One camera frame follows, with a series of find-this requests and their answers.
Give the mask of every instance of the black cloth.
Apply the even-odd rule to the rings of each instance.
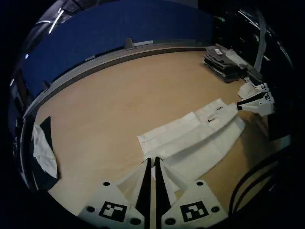
[[[47,117],[40,125],[41,129],[45,133],[45,138],[53,150],[52,137],[51,137],[51,117]],[[35,177],[36,184],[39,190],[50,190],[59,179],[59,172],[57,170],[57,178],[52,177],[47,172],[45,172],[41,166],[38,164],[36,158],[33,157],[34,152],[34,141],[31,140],[30,143],[30,166],[32,168],[33,175]]]

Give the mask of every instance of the table surface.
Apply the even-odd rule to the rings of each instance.
[[[43,104],[35,122],[51,116],[61,173],[49,193],[78,215],[102,180],[117,181],[143,161],[137,136],[217,98],[227,104],[239,101],[237,92],[244,81],[219,80],[202,64],[204,54],[177,52],[124,62],[75,82]],[[225,210],[241,177],[275,150],[256,115],[238,115],[245,130],[223,160],[202,176]]]

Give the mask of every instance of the black screw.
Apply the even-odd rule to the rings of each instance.
[[[91,207],[91,206],[88,206],[87,208],[86,208],[86,210],[88,211],[88,212],[94,212],[95,211],[95,208],[94,207]]]
[[[141,220],[137,218],[131,218],[130,223],[133,225],[139,225],[141,223]]]
[[[167,225],[174,225],[176,223],[176,220],[174,218],[168,218],[165,220],[165,223]]]
[[[211,212],[214,212],[214,213],[219,212],[219,210],[220,210],[220,208],[218,206],[211,208]]]

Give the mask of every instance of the white bracket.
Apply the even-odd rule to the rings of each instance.
[[[243,99],[237,103],[238,110],[251,111],[265,116],[274,113],[274,98],[271,92],[258,92],[255,95]]]
[[[157,228],[207,228],[228,217],[205,181],[188,181],[158,157],[155,165]],[[181,198],[176,198],[169,180],[184,192]]]
[[[121,181],[103,181],[78,217],[98,228],[149,228],[150,183],[149,158]]]

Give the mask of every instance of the gray cloth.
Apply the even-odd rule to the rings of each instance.
[[[218,55],[214,49],[207,50],[208,56],[214,60],[217,61],[219,64],[226,65],[226,66],[231,66],[231,65],[236,65],[233,61],[231,61],[225,54]]]

